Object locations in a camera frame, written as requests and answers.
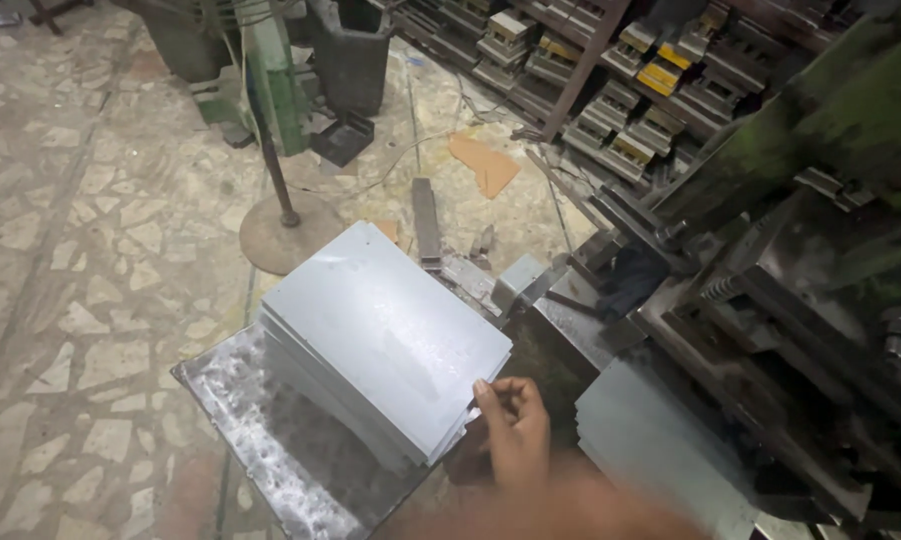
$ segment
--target concrete floor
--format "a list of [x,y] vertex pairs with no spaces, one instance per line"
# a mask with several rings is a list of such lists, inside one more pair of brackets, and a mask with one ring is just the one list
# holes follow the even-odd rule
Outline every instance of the concrete floor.
[[[167,371],[248,324],[279,281],[237,238],[272,192],[259,152],[203,124],[135,15],[102,3],[59,21],[64,37],[0,30],[0,538],[282,537]],[[413,256],[410,179],[429,176],[447,247],[466,253],[495,226],[494,274],[590,234],[507,139],[516,124],[470,126],[457,78],[400,39],[388,68],[356,175],[286,158],[292,194],[346,223],[395,219]],[[494,200],[445,134],[404,153],[453,129],[522,166]]]

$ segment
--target hand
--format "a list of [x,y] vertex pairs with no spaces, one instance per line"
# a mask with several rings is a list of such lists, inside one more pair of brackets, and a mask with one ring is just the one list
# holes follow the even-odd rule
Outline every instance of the hand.
[[532,380],[510,376],[473,384],[487,419],[493,479],[505,491],[542,492],[550,460],[550,417]]

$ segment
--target metal plate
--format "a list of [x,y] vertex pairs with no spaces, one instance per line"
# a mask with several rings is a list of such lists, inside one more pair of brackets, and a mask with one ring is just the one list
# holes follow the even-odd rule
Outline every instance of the metal plate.
[[428,474],[383,469],[342,423],[277,383],[250,325],[171,372],[224,436],[285,534],[362,540]]

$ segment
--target fingernail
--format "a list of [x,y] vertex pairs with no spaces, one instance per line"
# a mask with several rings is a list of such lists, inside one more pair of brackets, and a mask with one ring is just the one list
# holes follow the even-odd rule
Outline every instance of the fingernail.
[[492,392],[491,386],[487,384],[485,380],[479,378],[473,382],[473,395],[479,396],[481,394],[486,394],[488,392]]

